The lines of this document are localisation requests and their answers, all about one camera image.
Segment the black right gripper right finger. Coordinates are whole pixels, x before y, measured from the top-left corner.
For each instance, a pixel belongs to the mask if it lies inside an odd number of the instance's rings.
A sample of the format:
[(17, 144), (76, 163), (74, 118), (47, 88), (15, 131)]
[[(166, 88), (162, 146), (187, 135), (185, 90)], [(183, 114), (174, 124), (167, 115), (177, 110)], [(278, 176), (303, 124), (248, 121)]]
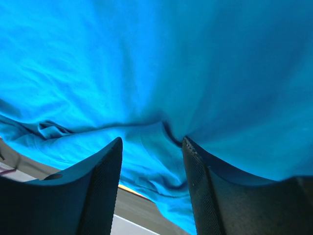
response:
[(273, 181), (242, 171), (182, 142), (184, 166), (199, 235), (310, 235), (313, 179)]

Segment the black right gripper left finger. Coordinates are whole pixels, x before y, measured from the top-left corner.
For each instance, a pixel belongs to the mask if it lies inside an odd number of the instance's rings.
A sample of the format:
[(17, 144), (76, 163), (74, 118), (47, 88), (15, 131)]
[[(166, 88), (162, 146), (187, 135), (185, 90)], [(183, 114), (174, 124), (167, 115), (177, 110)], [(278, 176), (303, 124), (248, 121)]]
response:
[(0, 179), (3, 235), (108, 235), (122, 165), (122, 139), (43, 180)]

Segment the blue t-shirt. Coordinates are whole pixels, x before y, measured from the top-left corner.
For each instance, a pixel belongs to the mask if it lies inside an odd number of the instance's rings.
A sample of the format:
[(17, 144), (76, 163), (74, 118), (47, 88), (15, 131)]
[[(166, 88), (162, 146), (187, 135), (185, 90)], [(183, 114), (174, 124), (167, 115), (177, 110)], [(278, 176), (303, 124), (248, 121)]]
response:
[(120, 183), (196, 227), (180, 144), (313, 173), (310, 0), (3, 0), (0, 135), (56, 169), (123, 140)]

